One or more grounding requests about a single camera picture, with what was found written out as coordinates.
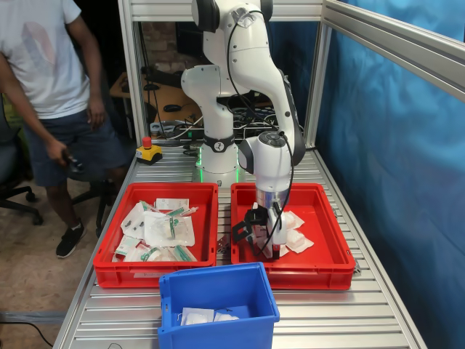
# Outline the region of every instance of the metal table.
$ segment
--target metal table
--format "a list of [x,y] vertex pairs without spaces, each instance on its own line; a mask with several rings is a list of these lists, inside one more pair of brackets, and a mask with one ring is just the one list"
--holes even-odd
[[[133,162],[124,187],[133,182],[190,182],[195,158],[182,148],[164,148],[153,167]],[[249,175],[248,181],[254,181]],[[386,271],[317,151],[307,152],[296,182],[323,185],[362,272],[345,292],[276,291],[280,322],[273,349],[426,348]],[[121,200],[120,192],[102,237]],[[219,191],[219,238],[230,233],[230,189]],[[161,324],[157,289],[102,289],[92,259],[65,317],[54,349],[157,349]],[[218,264],[228,264],[218,255]]]

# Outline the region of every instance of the computer mouse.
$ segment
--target computer mouse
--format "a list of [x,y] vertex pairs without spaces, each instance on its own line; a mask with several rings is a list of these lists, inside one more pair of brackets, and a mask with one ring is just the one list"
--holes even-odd
[[173,113],[174,111],[180,111],[181,109],[182,106],[177,104],[168,104],[163,107],[163,110],[167,113]]

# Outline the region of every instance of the black sneaker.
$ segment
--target black sneaker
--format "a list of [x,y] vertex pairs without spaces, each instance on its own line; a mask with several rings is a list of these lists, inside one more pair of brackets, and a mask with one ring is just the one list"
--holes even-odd
[[76,245],[78,244],[78,242],[84,237],[84,235],[86,235],[86,227],[84,227],[81,220],[79,220],[79,222],[81,223],[80,228],[76,230],[68,228],[66,230],[65,235],[61,237],[61,242],[58,244],[57,247],[58,258],[66,258],[70,254],[72,254],[76,249]]

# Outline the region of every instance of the red button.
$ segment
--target red button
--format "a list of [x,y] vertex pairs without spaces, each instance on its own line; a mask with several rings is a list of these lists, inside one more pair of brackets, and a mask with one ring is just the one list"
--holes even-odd
[[144,137],[142,138],[142,146],[145,149],[150,149],[152,148],[152,138],[151,137]]

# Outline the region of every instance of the denim shorts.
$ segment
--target denim shorts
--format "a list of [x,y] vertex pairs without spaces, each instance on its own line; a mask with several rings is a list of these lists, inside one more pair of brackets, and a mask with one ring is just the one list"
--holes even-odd
[[[108,119],[94,131],[87,122],[86,110],[61,118],[41,120],[41,123],[57,140],[68,146],[71,154],[84,164],[84,171],[89,168],[87,164],[92,164],[92,171],[97,168],[102,172],[127,165],[121,143]],[[37,185],[50,187],[65,182],[67,170],[50,159],[44,141],[26,124],[24,132]]]

